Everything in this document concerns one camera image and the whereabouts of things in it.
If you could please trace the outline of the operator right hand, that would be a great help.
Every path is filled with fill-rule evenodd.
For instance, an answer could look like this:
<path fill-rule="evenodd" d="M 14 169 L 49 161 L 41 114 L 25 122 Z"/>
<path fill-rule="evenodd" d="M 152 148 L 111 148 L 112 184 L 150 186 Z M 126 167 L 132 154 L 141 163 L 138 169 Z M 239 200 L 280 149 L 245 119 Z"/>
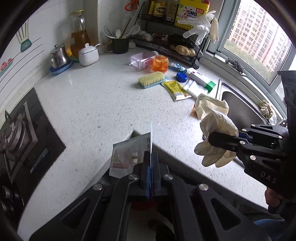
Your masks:
<path fill-rule="evenodd" d="M 264 195 L 265 195 L 266 204 L 272 207 L 279 206 L 280 201 L 283 199 L 281 195 L 277 194 L 275 191 L 273 191 L 270 188 L 266 189 Z"/>

